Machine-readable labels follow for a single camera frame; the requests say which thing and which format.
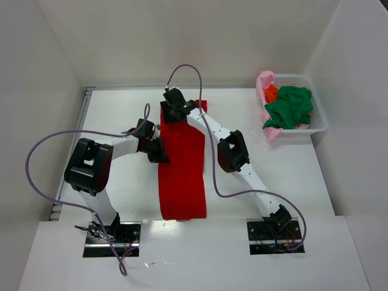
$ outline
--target white tabletop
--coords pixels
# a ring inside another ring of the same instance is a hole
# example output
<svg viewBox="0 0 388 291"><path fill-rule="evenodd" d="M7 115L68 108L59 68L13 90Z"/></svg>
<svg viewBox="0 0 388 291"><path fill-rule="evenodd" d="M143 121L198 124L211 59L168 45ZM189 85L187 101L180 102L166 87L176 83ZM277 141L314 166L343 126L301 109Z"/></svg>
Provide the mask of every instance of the white tabletop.
<svg viewBox="0 0 388 291"><path fill-rule="evenodd" d="M182 90L186 100L197 99L198 90ZM142 118L144 104L150 103L149 119L160 121L163 89L98 90L90 98L83 129L119 133L128 130ZM284 195L305 214L334 215L321 169L309 136L287 138L267 143L259 114L263 107L255 89L204 89L208 114L230 130L240 130L247 144L251 163L265 185ZM101 136L82 134L101 139ZM206 139L204 184L208 218L259 218L256 205L247 197L222 199L213 189L209 139ZM217 168L222 193L243 190L231 175ZM127 155L113 161L107 185L112 205L122 221L161 219L158 193L158 165L150 164L142 153ZM79 195L64 184L61 198L82 203ZM61 221L89 219L84 210L64 206Z"/></svg>
<svg viewBox="0 0 388 291"><path fill-rule="evenodd" d="M197 90L183 90L196 99ZM270 190L292 200L305 214L306 253L250 255L246 218L259 218L247 198L219 198L211 179L206 141L204 182L207 219L161 221L156 164L142 153L114 161L107 189L123 221L142 221L140 254L127 258L123 277L114 258L82 258L90 214L64 206L59 222L41 222L25 268L24 290L369 290L352 236L335 216L309 137L268 144L262 110L252 89L207 89L209 114L245 136L251 162ZM162 90L94 91L84 128L118 133L134 127L144 104L159 121ZM88 136L93 139L99 136ZM241 190L217 173L223 193ZM67 184L62 199L82 203Z"/></svg>

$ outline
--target laundry basket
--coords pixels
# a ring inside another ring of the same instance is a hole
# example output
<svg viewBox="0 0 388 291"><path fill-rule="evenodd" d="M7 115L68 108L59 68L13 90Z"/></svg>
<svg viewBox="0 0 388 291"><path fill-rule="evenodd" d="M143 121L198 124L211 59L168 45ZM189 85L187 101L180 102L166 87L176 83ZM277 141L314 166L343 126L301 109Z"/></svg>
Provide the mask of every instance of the laundry basket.
<svg viewBox="0 0 388 291"><path fill-rule="evenodd" d="M276 74L275 87L295 86L305 87L312 93L311 102L313 104L313 111L310 112L311 124L306 129L284 129L278 136L293 136L293 135L312 135L315 132L323 132L327 130L327 118L324 113L321 101L319 100L316 88L308 77L304 75L293 74Z"/></svg>

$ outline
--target white wall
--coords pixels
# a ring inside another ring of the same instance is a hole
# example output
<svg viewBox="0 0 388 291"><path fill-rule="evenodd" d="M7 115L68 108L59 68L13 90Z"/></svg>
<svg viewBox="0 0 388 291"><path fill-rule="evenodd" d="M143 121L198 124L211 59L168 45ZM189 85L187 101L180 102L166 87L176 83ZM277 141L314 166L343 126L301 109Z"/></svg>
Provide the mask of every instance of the white wall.
<svg viewBox="0 0 388 291"><path fill-rule="evenodd" d="M82 84L206 84L301 73L338 0L37 0ZM177 76L197 84L189 69Z"/></svg>
<svg viewBox="0 0 388 291"><path fill-rule="evenodd" d="M330 123L313 139L319 163L373 291L388 285L387 32L379 0L342 0L305 72Z"/></svg>
<svg viewBox="0 0 388 291"><path fill-rule="evenodd" d="M0 289L13 291L50 213L27 183L25 157L39 138L75 126L83 89L35 1L0 0L0 40ZM48 142L32 159L34 180L51 196L70 138Z"/></svg>

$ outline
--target cable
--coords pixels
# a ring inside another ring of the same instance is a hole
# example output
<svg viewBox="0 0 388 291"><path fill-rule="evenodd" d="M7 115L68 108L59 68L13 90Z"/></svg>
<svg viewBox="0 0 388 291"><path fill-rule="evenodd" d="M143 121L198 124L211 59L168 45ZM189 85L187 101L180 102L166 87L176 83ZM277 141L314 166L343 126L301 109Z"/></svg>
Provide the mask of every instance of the cable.
<svg viewBox="0 0 388 291"><path fill-rule="evenodd" d="M204 124L205 124L206 129L207 129L207 133L209 134L209 138L210 138L210 146L212 148L213 185L214 185L215 192L217 193L217 195L219 197L222 197L222 198L234 197L234 196L238 196L238 195L242 195L242 194L246 194L246 193L266 193L266 194L278 197L278 198L284 200L285 202L287 202L288 204L290 204L296 210L296 212L298 212L299 216L302 219L303 226L304 226L304 232L303 232L302 240L297 245L295 245L294 247L287 247L287 250L289 250L289 251L297 250L298 248L300 248L303 245L303 242L304 242L304 240L306 238L306 235L307 235L307 224L306 224L306 220L304 219L304 217L303 217L302 213L300 212L300 210L291 201L289 201L287 198L285 198L285 197L283 197L283 196L281 196L279 194L276 194L276 193L273 193L273 192L269 192L267 190L245 190L245 191L240 191L240 192L236 192L236 193L229 194L229 195L222 195L219 192L218 187L217 187L217 181L216 181L216 161L215 161L215 149L214 149L214 144L213 144L212 131L210 130L210 127L209 127L209 125L208 125L208 123L207 123L207 121L205 119L205 114L206 113L202 113L202 106L201 106L201 103L202 103L202 76L201 76L199 70L196 67L194 67L193 65L181 64L181 65L177 66L174 69L174 71L171 73L170 78L167 81L167 85L166 86L170 85L170 82L171 82L172 77L174 76L175 72L179 68L181 68L181 67L190 67L190 68L194 69L194 71L198 74L198 78L199 78L199 112L201 113L202 119L203 119Z"/></svg>
<svg viewBox="0 0 388 291"><path fill-rule="evenodd" d="M134 135L136 132L138 132L141 127L146 123L149 115L150 115L150 110L151 110L151 106L149 103L147 103L144 107L144 120L142 123L140 123L140 125L132 130L131 132L129 132L128 134L125 134L125 135L114 135L114 134L111 134L111 133L105 133L105 132L96 132L94 130L78 130L78 129L70 129L70 130L62 130L60 132L55 132L55 133L52 133L51 135L47 135L45 136L44 138L42 138L41 140L39 140L31 149L30 151L28 152L27 154L27 157L25 159L25 175L27 177L27 180L28 182L30 183L32 189L34 189L34 191L41 195L43 198L53 202L53 203L58 203L58 204L63 204L63 205L68 205L68 206L73 206L73 207L78 207L78 208L82 208L82 209L85 209L85 210L88 210L89 212L92 213L92 215L94 214L94 216L97 218L101 228L102 228L102 232L104 232L104 235L106 237L106 240L109 244L109 247L111 248L113 254L115 255L116 259L118 260L119 262L119 269L120 269L120 272L123 276L127 276L128 273L127 273L127 269L125 268L125 265L123 263L123 259L125 258L126 255L128 255L130 253L130 251L132 251L133 249L135 249L136 247L130 247L127 251L124 252L124 254L120 256L117 254L116 250L115 250L115 247L113 246L109 236L108 236L108 232L104 226L104 223L102 222L101 218L99 217L99 215L91 208L87 207L87 206L84 206L84 205L81 205L81 204L76 204L76 203L71 203L71 202L65 202L65 201L60 201L60 200L57 200L57 199L54 199L54 198L51 198L49 196L47 196L46 194L44 194L43 192L41 192L37 186L34 184L34 182L32 181L31 179L31 175L30 175L30 159L31 159L31 156L32 156L32 153L36 150L36 148L42 144L44 141L48 140L49 138L52 138L54 136L57 136L57 135L62 135L62 134L65 134L65 133L94 133L96 135L104 135L104 136L111 136L113 138L122 138L122 137L126 137L126 136L130 136L130 135Z"/></svg>

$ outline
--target robotic arm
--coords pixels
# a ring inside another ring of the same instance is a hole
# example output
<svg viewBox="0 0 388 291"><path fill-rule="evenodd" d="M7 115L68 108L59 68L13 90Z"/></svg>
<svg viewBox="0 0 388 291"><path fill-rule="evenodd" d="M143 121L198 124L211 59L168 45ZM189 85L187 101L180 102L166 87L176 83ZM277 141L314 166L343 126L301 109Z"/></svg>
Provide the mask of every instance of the robotic arm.
<svg viewBox="0 0 388 291"><path fill-rule="evenodd" d="M81 138L65 170L65 181L84 199L104 223L113 239L120 238L120 216L110 203L106 190L112 161L129 153L146 153L150 162L170 162L154 123L146 121L133 136L92 141ZM101 236L101 226L93 217L87 229L92 235Z"/></svg>
<svg viewBox="0 0 388 291"><path fill-rule="evenodd" d="M239 130L232 132L218 124L204 110L201 113L198 104L192 100L186 102L177 88L166 89L164 97L166 101L161 102L161 107L166 123L186 119L188 124L207 134L207 127L202 118L202 115L206 115L209 129L218 143L220 167L249 189L267 189L250 164L244 137ZM279 233L291 221L290 213L276 197L266 193L251 193L250 196L258 206L263 219L269 224L269 230Z"/></svg>

